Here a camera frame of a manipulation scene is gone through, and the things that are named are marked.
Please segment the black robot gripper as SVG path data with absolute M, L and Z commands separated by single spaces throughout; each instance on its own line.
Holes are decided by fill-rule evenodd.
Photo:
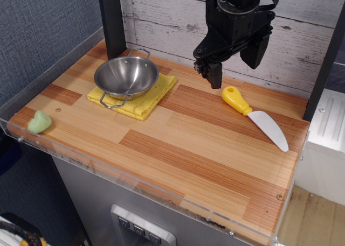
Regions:
M 195 66 L 212 89 L 222 87 L 222 64 L 235 54 L 256 69 L 266 52 L 279 0 L 205 0 L 208 32 L 196 47 Z

